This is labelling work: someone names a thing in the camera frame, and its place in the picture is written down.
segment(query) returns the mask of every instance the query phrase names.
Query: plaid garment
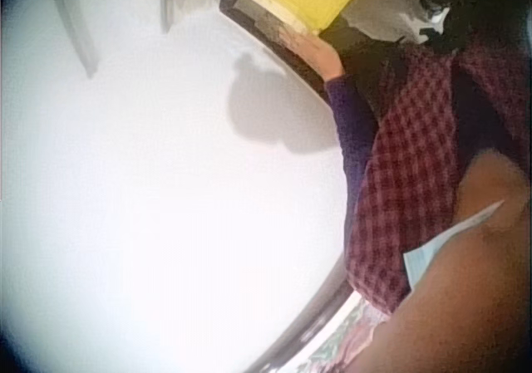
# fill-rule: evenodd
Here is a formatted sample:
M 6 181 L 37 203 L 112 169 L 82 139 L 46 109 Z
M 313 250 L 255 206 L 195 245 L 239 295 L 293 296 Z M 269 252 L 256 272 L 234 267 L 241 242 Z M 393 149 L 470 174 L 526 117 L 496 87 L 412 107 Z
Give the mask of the plaid garment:
M 519 148 L 528 174 L 529 64 L 524 53 L 471 44 L 437 55 L 406 47 L 406 81 L 392 69 L 381 79 L 390 110 L 372 149 L 345 256 L 348 280 L 379 310 L 391 314 L 410 292 L 402 254 L 448 229 L 458 174 L 451 65 L 469 73 L 490 98 Z

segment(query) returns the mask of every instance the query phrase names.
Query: purple long sleeve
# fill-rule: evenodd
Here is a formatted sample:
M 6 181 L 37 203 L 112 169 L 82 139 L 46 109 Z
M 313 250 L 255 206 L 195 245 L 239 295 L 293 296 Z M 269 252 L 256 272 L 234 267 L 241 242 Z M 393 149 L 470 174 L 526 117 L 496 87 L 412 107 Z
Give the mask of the purple long sleeve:
M 368 103 L 346 76 L 325 83 L 329 105 L 336 121 L 347 179 L 346 242 L 351 234 L 352 216 L 362 185 L 364 170 L 372 153 L 377 121 Z

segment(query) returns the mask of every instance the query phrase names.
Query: light blue face mask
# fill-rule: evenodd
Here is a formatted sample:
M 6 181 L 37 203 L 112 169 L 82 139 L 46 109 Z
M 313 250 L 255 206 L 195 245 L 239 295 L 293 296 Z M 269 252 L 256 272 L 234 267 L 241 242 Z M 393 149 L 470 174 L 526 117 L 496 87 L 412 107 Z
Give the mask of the light blue face mask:
M 425 245 L 408 253 L 404 253 L 402 257 L 405 261 L 406 274 L 408 275 L 410 288 L 412 290 L 414 289 L 423 274 L 429 268 L 431 261 L 449 240 L 455 237 L 458 233 L 461 233 L 469 228 L 473 228 L 476 225 L 486 221 L 503 203 L 504 200 L 501 200 L 495 204 L 492 204 L 490 207 L 483 209 L 465 221 L 462 221 L 452 228 L 447 229 L 445 232 L 440 233 Z

